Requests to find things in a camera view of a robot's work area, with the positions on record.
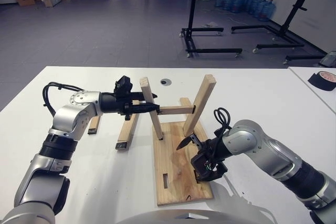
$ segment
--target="wooden leg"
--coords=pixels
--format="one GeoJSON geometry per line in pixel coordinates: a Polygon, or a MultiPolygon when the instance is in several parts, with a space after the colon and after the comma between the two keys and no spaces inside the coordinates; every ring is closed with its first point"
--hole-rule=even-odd
{"type": "MultiPolygon", "coordinates": [[[[140,79],[140,86],[141,86],[143,96],[145,97],[145,101],[154,103],[151,87],[149,86],[147,77],[140,79]]],[[[159,116],[157,115],[156,111],[151,111],[149,112],[149,114],[151,115],[151,119],[153,122],[153,126],[155,128],[156,135],[159,140],[162,140],[163,134],[162,134],[162,129],[161,129],[160,121],[159,121],[159,116]]]]}
{"type": "MultiPolygon", "coordinates": [[[[134,105],[139,104],[139,101],[133,101],[133,104],[134,105]]],[[[117,150],[124,150],[130,147],[132,135],[134,133],[138,117],[139,114],[132,114],[131,119],[129,121],[124,122],[116,144],[117,150]]]]}
{"type": "Polygon", "coordinates": [[[215,84],[216,80],[213,75],[206,74],[193,104],[196,106],[195,111],[193,114],[188,115],[183,125],[184,136],[190,136],[193,133],[196,123],[203,112],[205,104],[210,97],[215,84]]]}
{"type": "MultiPolygon", "coordinates": [[[[191,105],[191,102],[189,98],[180,98],[180,104],[182,106],[188,106],[191,105]]],[[[203,129],[203,126],[201,125],[200,122],[196,123],[196,126],[194,127],[194,133],[196,134],[197,138],[201,141],[206,141],[208,139],[205,130],[203,129]]]]}
{"type": "Polygon", "coordinates": [[[90,123],[89,130],[88,130],[89,135],[97,133],[99,121],[100,121],[100,116],[99,115],[97,115],[97,116],[95,116],[91,119],[91,123],[90,123]]]}

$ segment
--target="metal frame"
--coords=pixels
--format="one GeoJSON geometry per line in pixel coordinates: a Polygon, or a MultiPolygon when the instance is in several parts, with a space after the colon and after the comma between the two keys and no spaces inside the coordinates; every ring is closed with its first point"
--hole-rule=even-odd
{"type": "Polygon", "coordinates": [[[192,33],[193,31],[216,31],[217,35],[221,35],[224,28],[193,28],[194,13],[195,13],[196,0],[191,1],[191,8],[189,14],[188,28],[182,28],[180,37],[184,37],[184,42],[187,47],[185,50],[187,52],[187,57],[193,56],[193,53],[203,54],[203,53],[221,53],[221,52],[235,52],[236,57],[243,51],[241,48],[196,48],[192,33]]]}
{"type": "Polygon", "coordinates": [[[314,60],[314,59],[322,59],[325,55],[287,55],[283,64],[286,65],[291,60],[314,60]]]}
{"type": "Polygon", "coordinates": [[[298,9],[306,11],[306,8],[303,8],[305,0],[297,0],[296,3],[293,5],[293,9],[288,15],[285,23],[280,27],[280,30],[277,30],[271,26],[268,25],[255,25],[255,26],[233,26],[231,27],[232,33],[234,33],[235,30],[241,30],[241,29],[254,29],[254,28],[264,28],[271,33],[275,34],[275,36],[272,38],[273,41],[276,40],[276,37],[280,37],[287,41],[287,44],[257,44],[256,48],[253,49],[253,53],[256,53],[259,49],[262,48],[296,48],[296,47],[303,47],[304,44],[299,43],[297,40],[289,37],[286,32],[288,31],[289,25],[291,21],[293,20],[296,12],[298,9]]]}

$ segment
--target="robotic arm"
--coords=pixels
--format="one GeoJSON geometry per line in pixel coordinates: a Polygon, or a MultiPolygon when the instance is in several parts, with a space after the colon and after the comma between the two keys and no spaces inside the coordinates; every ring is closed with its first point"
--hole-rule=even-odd
{"type": "Polygon", "coordinates": [[[262,128],[250,120],[238,121],[229,131],[216,138],[200,142],[191,135],[178,148],[190,141],[198,147],[191,163],[198,174],[197,180],[210,181],[222,177],[227,168],[222,161],[245,153],[260,169],[283,183],[310,209],[315,223],[336,223],[336,182],[315,170],[297,154],[266,135],[262,128]]]}
{"type": "Polygon", "coordinates": [[[114,93],[80,91],[70,97],[70,103],[54,115],[42,148],[16,192],[14,209],[1,224],[55,223],[55,215],[63,209],[70,185],[70,180],[62,174],[68,172],[72,154],[90,119],[116,112],[129,120],[133,113],[160,109],[152,103],[133,105],[133,100],[143,101],[144,97],[141,92],[130,92],[131,89],[130,79],[124,76],[116,82],[114,93]]]}

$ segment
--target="gray floor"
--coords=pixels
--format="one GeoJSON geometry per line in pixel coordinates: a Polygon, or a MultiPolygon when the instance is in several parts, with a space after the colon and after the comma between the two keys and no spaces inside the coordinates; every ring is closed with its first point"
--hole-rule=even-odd
{"type": "MultiPolygon", "coordinates": [[[[194,27],[215,22],[222,36],[194,36],[201,48],[241,47],[234,54],[202,54],[186,58],[179,32],[187,26],[190,0],[70,0],[53,8],[0,5],[0,110],[45,66],[165,68],[286,68],[288,54],[310,54],[309,46],[252,50],[271,42],[265,30],[231,34],[230,27],[255,24],[249,15],[196,5],[194,27]]],[[[312,66],[316,60],[291,66],[312,66]]]]}

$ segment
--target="wooden board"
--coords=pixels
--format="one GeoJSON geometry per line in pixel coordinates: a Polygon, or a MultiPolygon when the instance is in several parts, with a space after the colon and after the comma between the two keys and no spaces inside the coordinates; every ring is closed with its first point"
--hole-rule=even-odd
{"type": "MultiPolygon", "coordinates": [[[[154,103],[151,87],[149,86],[148,78],[144,77],[140,79],[140,87],[145,98],[146,102],[154,103]]],[[[156,111],[149,112],[153,126],[155,128],[155,134],[157,135],[159,140],[162,140],[162,129],[160,126],[159,116],[157,115],[156,111]]]]}
{"type": "MultiPolygon", "coordinates": [[[[191,158],[197,154],[194,144],[176,150],[184,139],[184,122],[162,123],[163,140],[159,141],[153,128],[156,199],[158,206],[212,199],[208,182],[197,182],[191,158]]],[[[200,140],[206,140],[199,134],[200,140]]]]}
{"type": "Polygon", "coordinates": [[[177,114],[192,114],[194,112],[194,106],[166,106],[160,107],[159,115],[177,115],[177,114]]]}
{"type": "MultiPolygon", "coordinates": [[[[134,105],[140,104],[139,101],[133,101],[134,105]]],[[[116,143],[117,150],[125,150],[130,147],[132,135],[135,130],[136,122],[138,121],[139,114],[132,114],[129,121],[124,121],[121,128],[118,141],[116,143]]]]}
{"type": "Polygon", "coordinates": [[[185,136],[190,136],[196,126],[198,119],[200,118],[205,104],[208,98],[211,95],[212,90],[216,85],[216,80],[212,74],[206,74],[204,76],[203,82],[201,84],[200,89],[196,95],[195,101],[193,103],[196,106],[193,114],[189,114],[187,119],[185,120],[185,124],[183,126],[183,131],[185,136]]]}
{"type": "Polygon", "coordinates": [[[99,121],[100,121],[100,116],[99,115],[94,116],[91,119],[91,123],[90,123],[89,130],[88,130],[89,135],[97,133],[98,126],[99,126],[99,121]]]}

